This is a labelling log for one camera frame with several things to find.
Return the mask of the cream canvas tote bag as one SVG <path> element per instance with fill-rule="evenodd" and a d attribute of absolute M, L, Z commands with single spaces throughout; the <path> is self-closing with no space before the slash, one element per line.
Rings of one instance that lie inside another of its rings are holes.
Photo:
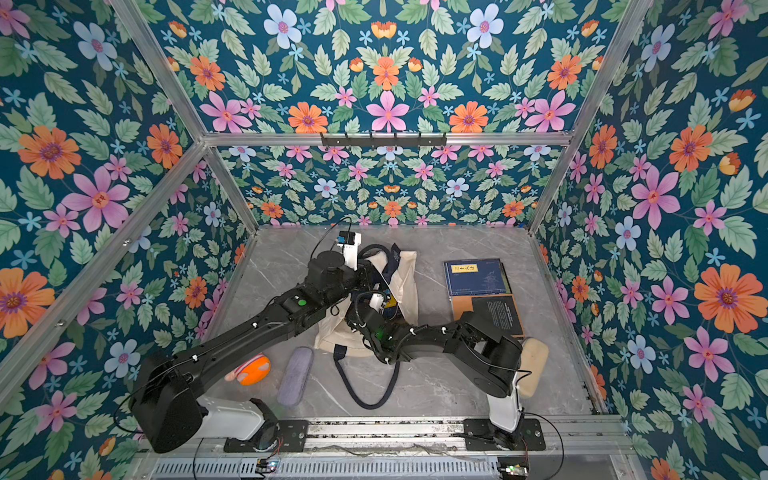
<path fill-rule="evenodd" d="M 371 244 L 357 251 L 357 259 L 369 261 L 376 270 L 371 276 L 373 288 L 378 291 L 374 298 L 384 301 L 384 318 L 402 318 L 410 325 L 417 324 L 418 293 L 414 279 L 417 253 L 403 251 L 396 244 L 390 247 Z M 344 370 L 343 361 L 346 358 L 373 359 L 375 354 L 368 348 L 363 335 L 353 331 L 347 324 L 346 315 L 353 312 L 352 297 L 329 309 L 326 317 L 319 323 L 314 347 L 333 355 L 336 370 L 352 400 L 365 410 L 376 410 L 389 400 L 399 377 L 400 365 L 394 365 L 389 383 L 379 400 L 368 403 L 359 397 Z"/>

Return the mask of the brown cover book barcode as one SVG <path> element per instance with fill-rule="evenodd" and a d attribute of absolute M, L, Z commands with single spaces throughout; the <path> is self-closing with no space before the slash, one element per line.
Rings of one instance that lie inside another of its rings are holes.
<path fill-rule="evenodd" d="M 454 296 L 451 298 L 453 316 L 458 321 L 466 312 L 479 314 L 497 328 L 522 339 L 525 337 L 515 297 L 512 294 L 484 296 Z"/>

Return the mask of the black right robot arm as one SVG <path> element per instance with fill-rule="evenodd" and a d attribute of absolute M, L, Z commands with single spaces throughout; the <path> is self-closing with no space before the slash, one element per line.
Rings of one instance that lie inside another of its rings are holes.
<path fill-rule="evenodd" d="M 352 331 L 362 335 L 363 346 L 374 357 L 393 367 L 382 397 L 374 403 L 354 391 L 341 364 L 346 349 L 334 348 L 333 359 L 352 400 L 365 410 L 377 410 L 390 399 L 403 363 L 421 357 L 443 355 L 488 398 L 489 421 L 497 430 L 515 433 L 523 421 L 519 381 L 527 373 L 521 368 L 523 345 L 495 326 L 490 317 L 466 312 L 449 324 L 412 325 L 402 316 L 384 318 L 377 302 L 384 295 L 369 291 L 353 297 L 345 314 Z"/>

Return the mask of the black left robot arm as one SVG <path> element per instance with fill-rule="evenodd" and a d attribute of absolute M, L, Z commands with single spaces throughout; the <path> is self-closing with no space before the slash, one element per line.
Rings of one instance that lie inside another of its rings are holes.
<path fill-rule="evenodd" d="M 152 450 L 165 454 L 193 439 L 209 438 L 271 447 L 276 421 L 261 401 L 218 399 L 208 390 L 256 354 L 316 325 L 332 306 L 378 277 L 368 260 L 349 267 L 342 254 L 323 252 L 309 261 L 302 283 L 240 325 L 178 354 L 145 356 L 128 405 Z"/>

